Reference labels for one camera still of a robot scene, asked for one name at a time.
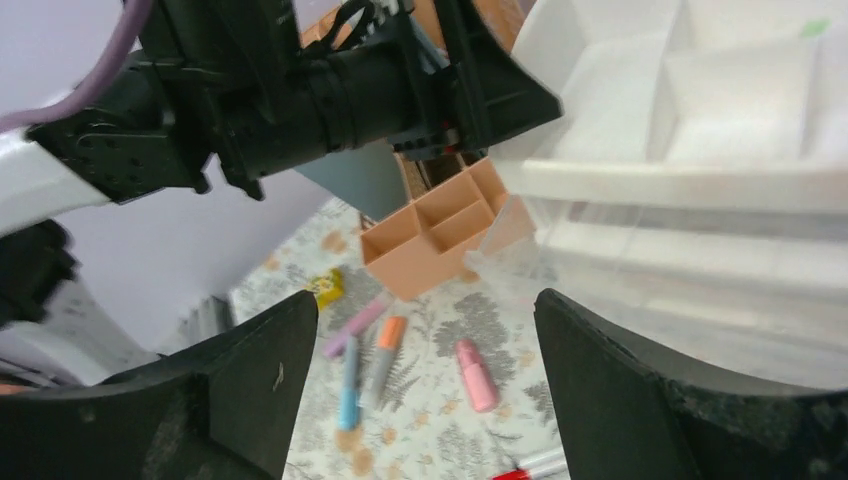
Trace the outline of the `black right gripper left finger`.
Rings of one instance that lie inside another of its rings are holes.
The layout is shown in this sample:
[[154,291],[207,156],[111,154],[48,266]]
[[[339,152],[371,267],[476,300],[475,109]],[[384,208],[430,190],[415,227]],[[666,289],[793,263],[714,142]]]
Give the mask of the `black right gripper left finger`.
[[301,291],[98,385],[3,396],[2,477],[281,478],[318,314]]

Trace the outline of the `light blue highlighter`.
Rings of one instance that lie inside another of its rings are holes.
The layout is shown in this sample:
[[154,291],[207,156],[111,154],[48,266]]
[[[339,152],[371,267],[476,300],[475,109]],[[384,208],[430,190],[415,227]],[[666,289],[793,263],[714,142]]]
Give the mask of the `light blue highlighter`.
[[344,372],[339,395],[338,428],[353,431],[359,422],[359,340],[356,336],[345,338]]

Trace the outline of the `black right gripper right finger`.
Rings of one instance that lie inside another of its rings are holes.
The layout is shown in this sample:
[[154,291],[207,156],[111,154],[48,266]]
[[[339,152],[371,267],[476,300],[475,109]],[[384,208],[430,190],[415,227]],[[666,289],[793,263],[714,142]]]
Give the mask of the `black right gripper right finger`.
[[847,393],[737,373],[561,293],[534,320],[574,479],[843,479]]

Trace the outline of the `white plastic drawer unit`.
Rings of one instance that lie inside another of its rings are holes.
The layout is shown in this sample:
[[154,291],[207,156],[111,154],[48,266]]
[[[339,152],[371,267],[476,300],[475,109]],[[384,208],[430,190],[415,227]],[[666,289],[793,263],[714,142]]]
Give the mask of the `white plastic drawer unit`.
[[514,57],[561,119],[489,152],[468,267],[714,365],[847,384],[847,5],[539,1]]

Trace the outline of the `light blue clipboard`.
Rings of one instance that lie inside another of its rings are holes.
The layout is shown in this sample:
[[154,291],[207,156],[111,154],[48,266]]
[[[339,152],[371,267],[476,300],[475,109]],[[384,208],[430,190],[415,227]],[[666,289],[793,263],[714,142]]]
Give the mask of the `light blue clipboard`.
[[373,221],[408,202],[397,159],[385,141],[331,153],[295,170]]

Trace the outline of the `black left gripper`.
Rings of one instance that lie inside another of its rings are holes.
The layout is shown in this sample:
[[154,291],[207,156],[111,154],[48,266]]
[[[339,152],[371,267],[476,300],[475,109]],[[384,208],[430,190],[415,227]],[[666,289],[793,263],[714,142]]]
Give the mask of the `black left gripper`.
[[254,82],[225,101],[217,128],[227,182],[260,199],[263,178],[376,140],[475,151],[562,116],[559,97],[502,48],[473,2],[434,6],[449,60],[439,71],[410,1],[348,1],[310,44],[288,1],[216,2]]

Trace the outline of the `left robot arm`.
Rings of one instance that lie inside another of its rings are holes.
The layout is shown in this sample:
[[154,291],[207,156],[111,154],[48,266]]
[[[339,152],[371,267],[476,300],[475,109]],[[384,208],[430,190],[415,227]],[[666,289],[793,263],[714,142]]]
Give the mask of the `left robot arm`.
[[97,314],[72,339],[54,298],[78,287],[58,215],[169,189],[217,158],[260,201],[296,170],[373,217],[405,202],[396,154],[478,153],[559,118],[560,101],[470,1],[439,1],[439,51],[411,1],[347,1],[306,41],[291,1],[128,1],[94,69],[52,105],[1,119],[1,362],[92,385],[143,365]]

